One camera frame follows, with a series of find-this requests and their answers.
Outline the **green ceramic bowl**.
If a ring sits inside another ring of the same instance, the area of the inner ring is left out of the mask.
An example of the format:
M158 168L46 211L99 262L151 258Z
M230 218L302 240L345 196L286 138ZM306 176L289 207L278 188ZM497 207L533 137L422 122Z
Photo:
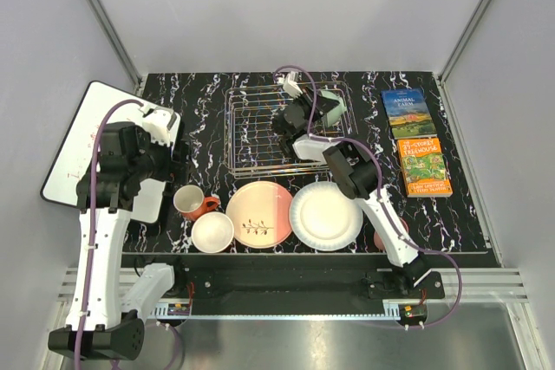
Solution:
M341 119L347 107L341 95L337 95L329 90L321 90L320 95L323 97L324 106L323 125L325 127L332 127Z

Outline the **orange and white bowl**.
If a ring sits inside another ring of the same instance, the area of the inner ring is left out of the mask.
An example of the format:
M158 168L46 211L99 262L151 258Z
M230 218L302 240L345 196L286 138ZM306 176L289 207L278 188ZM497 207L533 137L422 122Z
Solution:
M233 222L224 213L207 213L193 224L193 244L203 253L219 253L231 244L233 238Z

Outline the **pink cream floral plate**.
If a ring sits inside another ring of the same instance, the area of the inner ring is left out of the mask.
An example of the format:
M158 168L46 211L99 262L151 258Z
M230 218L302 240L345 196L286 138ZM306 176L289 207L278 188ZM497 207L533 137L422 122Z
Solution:
M290 192L275 182L254 181L240 187L225 210L233 223L235 239L252 249L281 244L292 232L292 199Z

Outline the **white scalloped plate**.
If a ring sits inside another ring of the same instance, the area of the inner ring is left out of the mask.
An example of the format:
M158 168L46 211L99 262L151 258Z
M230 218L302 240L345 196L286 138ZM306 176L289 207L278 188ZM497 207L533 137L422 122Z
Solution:
M303 187L291 201L289 219L295 236L319 251L346 248L355 242L363 224L361 208L330 181Z

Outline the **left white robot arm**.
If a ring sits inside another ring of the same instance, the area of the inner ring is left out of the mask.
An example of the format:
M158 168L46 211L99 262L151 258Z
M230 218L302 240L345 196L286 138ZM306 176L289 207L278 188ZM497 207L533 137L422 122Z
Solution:
M85 360L135 360L147 318L165 295L186 290L177 262L150 263L134 286L119 295L123 239L134 200L148 179L171 180L168 121L101 123L87 173L79 181L82 233L72 305L65 324L49 333L48 348L76 365Z

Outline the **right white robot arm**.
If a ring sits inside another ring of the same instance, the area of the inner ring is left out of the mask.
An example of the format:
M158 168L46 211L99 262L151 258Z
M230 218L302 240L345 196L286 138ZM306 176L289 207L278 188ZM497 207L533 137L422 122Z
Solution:
M320 137L311 132L313 121L331 127L346 110L342 97L329 91L315 94L307 88L294 93L288 104L275 113L272 129L287 157L328 166L339 190L362 208L381 239L396 273L396 292L413 297L423 290L431 269L389 202L375 157L352 137Z

